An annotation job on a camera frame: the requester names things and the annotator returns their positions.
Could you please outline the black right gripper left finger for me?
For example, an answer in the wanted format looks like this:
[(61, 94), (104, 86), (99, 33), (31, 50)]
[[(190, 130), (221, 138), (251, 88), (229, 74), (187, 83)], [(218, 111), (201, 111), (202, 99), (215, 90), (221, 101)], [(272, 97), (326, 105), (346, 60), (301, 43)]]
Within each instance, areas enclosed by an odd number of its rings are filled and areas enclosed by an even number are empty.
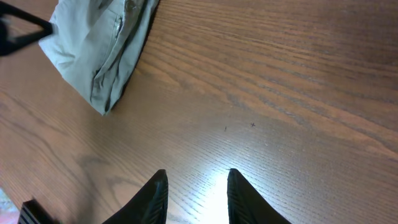
[(169, 183), (165, 169), (159, 169), (146, 184), (103, 224), (165, 224)]

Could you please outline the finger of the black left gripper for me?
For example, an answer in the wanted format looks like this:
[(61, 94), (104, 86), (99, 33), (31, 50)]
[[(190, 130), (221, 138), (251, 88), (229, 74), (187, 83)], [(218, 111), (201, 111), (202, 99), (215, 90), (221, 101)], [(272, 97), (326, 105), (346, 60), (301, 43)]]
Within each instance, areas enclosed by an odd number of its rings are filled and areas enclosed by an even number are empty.
[[(13, 37), (4, 20), (5, 15), (10, 15), (40, 26), (42, 29), (26, 35)], [(8, 56), (30, 44), (38, 42), (53, 34), (53, 25), (35, 15), (29, 14), (17, 7), (1, 1), (1, 56)]]

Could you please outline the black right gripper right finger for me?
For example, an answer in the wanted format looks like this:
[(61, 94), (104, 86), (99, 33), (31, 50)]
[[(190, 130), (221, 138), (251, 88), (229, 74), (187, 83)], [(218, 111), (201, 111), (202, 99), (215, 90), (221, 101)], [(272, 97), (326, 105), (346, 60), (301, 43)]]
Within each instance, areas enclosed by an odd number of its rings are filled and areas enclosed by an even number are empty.
[(235, 168), (228, 174), (230, 224), (290, 224)]

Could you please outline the light green khaki shorts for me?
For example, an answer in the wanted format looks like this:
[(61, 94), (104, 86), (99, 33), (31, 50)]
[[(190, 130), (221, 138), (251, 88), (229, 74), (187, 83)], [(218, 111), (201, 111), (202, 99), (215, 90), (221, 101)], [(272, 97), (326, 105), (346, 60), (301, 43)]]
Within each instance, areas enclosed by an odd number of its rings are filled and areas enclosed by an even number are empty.
[(100, 114), (120, 99), (158, 0), (60, 0), (39, 42), (63, 79)]

